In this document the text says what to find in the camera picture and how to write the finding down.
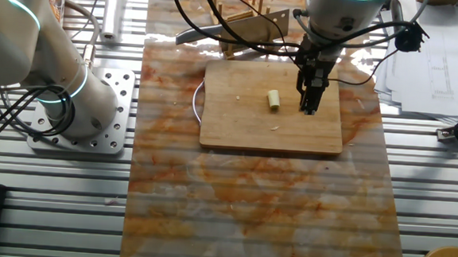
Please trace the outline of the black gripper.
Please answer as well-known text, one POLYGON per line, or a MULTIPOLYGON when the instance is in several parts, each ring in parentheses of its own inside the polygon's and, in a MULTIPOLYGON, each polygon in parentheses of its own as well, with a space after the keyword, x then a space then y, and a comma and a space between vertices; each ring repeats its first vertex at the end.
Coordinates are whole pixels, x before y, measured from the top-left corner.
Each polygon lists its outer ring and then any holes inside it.
POLYGON ((304 69, 307 65, 316 68, 315 77, 309 88, 307 88, 308 82, 304 71, 297 73, 296 89, 301 95, 300 109, 306 110, 306 115, 314 115, 318 111, 320 101, 328 86, 327 73, 332 71, 340 57, 339 46, 329 47, 324 50, 319 50, 320 47, 321 45, 313 44, 309 36, 304 34, 295 59, 300 69, 304 69))

